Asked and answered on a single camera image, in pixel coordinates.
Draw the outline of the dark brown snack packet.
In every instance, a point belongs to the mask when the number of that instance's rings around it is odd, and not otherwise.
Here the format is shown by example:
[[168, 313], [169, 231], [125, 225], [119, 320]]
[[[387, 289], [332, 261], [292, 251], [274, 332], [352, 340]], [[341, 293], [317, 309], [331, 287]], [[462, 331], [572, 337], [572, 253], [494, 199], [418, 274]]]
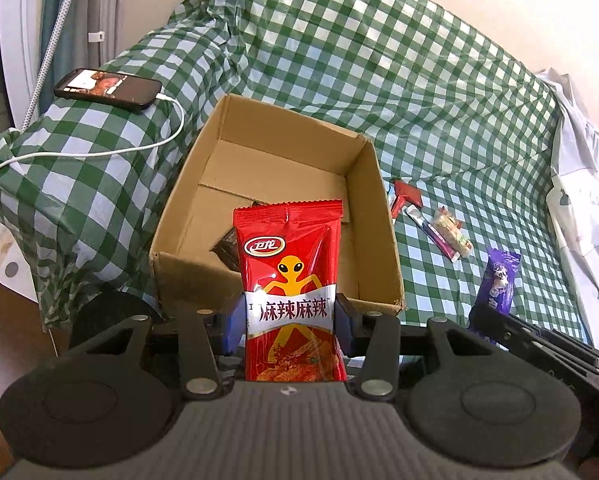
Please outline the dark brown snack packet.
[[214, 247], [211, 248], [220, 261], [231, 271], [240, 271], [240, 260], [238, 260], [238, 247], [236, 231], [234, 228], [226, 232]]

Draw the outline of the grey curtain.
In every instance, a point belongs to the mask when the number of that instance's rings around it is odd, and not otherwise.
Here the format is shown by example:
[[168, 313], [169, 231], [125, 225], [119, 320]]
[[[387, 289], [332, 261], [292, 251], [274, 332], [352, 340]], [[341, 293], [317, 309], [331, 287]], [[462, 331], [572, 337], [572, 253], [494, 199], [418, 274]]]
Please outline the grey curtain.
[[[45, 54], [63, 0], [43, 0], [41, 47]], [[95, 68], [117, 53], [119, 0], [72, 0], [48, 74], [38, 110], [44, 113], [54, 101], [53, 88], [76, 68]]]

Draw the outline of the black smartphone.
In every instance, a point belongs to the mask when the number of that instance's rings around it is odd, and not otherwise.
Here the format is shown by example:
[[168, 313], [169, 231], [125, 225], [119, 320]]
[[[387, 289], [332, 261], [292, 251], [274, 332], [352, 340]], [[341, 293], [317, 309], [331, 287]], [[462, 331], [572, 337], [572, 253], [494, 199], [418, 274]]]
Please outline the black smartphone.
[[105, 104], [132, 113], [146, 110], [161, 91], [162, 84], [155, 79], [90, 68], [73, 70], [53, 89], [57, 98]]

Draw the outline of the green checkered cloth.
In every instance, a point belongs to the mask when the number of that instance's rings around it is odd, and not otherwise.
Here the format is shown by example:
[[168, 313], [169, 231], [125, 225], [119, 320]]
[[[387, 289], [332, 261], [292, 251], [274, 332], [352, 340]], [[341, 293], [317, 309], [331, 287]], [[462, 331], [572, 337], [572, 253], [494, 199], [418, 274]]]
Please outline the green checkered cloth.
[[396, 224], [407, 310], [467, 322], [490, 247], [517, 252], [513, 310], [586, 339], [549, 215], [557, 100], [547, 84], [431, 0], [183, 0], [107, 65], [165, 100], [132, 114], [59, 99], [0, 134], [0, 222], [30, 265], [45, 326], [98, 285], [156, 298], [148, 248], [185, 156], [228, 93], [364, 134], [384, 181], [459, 214], [473, 254], [446, 262]]

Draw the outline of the red square snack packet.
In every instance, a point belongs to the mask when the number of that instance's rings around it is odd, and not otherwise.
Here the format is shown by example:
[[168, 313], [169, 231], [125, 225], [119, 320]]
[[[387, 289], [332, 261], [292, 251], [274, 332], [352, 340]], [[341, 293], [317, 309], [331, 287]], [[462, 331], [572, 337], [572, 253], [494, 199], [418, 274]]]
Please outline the red square snack packet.
[[401, 180], [394, 181], [395, 198], [391, 206], [391, 216], [396, 220], [406, 206], [413, 205], [418, 209], [423, 207], [421, 191], [411, 184]]

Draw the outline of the clear nougat candy packet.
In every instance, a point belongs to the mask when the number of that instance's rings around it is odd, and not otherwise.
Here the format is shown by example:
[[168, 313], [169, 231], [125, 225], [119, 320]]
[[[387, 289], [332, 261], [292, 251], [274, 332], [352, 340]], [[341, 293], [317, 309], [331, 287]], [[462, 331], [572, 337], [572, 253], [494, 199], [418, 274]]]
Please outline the clear nougat candy packet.
[[473, 244], [462, 232], [462, 222], [446, 206], [439, 206], [435, 211], [433, 227], [461, 258], [470, 257]]

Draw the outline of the red spicy snack packet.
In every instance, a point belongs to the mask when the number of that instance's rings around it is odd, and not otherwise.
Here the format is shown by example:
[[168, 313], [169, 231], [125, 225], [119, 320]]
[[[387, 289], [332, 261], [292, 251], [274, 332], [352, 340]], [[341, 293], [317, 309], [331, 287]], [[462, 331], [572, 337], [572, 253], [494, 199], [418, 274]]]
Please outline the red spicy snack packet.
[[342, 218], [340, 200], [233, 211], [250, 382], [346, 379], [334, 332]]

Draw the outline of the purple white stick packet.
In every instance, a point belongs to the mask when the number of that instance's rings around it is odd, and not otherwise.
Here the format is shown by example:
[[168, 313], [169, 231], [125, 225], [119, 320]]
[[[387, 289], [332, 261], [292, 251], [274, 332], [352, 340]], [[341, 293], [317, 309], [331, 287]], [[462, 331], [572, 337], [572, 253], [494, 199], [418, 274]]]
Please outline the purple white stick packet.
[[444, 237], [441, 236], [427, 220], [419, 208], [415, 205], [409, 205], [406, 208], [406, 215], [417, 225], [417, 227], [436, 245], [441, 253], [449, 259], [452, 263], [457, 262], [460, 259], [459, 252], [453, 248]]

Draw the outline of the purple chocolate bar wrapper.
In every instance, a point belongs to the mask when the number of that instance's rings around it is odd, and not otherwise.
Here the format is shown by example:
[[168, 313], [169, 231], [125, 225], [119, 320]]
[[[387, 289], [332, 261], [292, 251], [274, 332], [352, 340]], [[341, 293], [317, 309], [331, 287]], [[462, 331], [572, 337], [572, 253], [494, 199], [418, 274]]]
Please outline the purple chocolate bar wrapper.
[[475, 304], [508, 315], [512, 309], [514, 281], [520, 270], [521, 255], [493, 247], [487, 249], [487, 254], [487, 266]]

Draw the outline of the brown cardboard box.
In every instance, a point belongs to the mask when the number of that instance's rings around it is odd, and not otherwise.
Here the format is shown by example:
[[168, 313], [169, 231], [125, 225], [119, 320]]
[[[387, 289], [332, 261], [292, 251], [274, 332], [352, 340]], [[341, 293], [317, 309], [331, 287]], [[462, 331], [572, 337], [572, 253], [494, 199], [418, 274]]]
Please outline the brown cardboard box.
[[244, 96], [224, 96], [188, 153], [150, 246], [157, 297], [219, 310], [242, 291], [240, 274], [212, 252], [252, 203], [341, 200], [337, 289], [358, 309], [406, 307], [387, 193], [373, 144], [328, 122]]

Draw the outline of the white plastic bag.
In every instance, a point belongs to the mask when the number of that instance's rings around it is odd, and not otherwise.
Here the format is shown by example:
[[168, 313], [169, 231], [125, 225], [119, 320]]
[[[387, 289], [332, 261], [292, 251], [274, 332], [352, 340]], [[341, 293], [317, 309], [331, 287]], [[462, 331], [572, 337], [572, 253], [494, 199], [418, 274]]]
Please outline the white plastic bag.
[[549, 213], [569, 288], [599, 350], [599, 128], [568, 74], [548, 68], [538, 77], [557, 100]]

